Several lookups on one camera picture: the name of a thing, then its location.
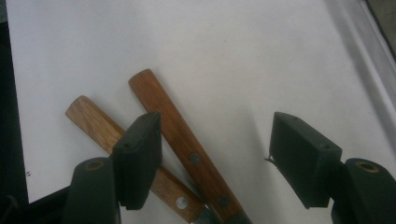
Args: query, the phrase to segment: wooden knife handle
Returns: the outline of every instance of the wooden knife handle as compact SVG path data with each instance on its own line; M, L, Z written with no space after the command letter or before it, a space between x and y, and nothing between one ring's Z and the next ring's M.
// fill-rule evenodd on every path
M66 116L108 154L124 134L124 130L86 96L78 97L67 109ZM196 220L205 208L189 188L162 166L155 175L151 191L188 223ZM177 207L177 200L187 202L186 207Z
M161 113L163 136L223 221L243 212L242 206L151 70L133 76L129 85L148 112Z

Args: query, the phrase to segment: knife handle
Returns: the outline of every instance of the knife handle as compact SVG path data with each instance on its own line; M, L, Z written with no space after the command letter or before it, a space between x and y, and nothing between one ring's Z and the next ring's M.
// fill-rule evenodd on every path
M133 76L129 85L148 112L161 113L163 136L223 221L243 212L242 206L151 70L146 69Z
M86 96L78 97L65 114L110 155L124 134L124 130ZM196 220L205 209L204 203L162 166L155 175L151 191L188 223Z

